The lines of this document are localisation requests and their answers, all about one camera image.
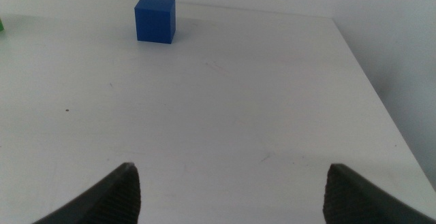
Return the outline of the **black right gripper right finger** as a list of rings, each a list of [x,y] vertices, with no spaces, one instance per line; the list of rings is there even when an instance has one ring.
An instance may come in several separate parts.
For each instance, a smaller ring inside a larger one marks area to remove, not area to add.
[[[342,163],[328,170],[322,211],[327,224],[435,224]]]

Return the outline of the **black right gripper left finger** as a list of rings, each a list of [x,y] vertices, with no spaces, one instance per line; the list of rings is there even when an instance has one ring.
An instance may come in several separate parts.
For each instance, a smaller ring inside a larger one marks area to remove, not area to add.
[[[109,175],[37,224],[137,223],[140,179],[133,163],[122,163]]]

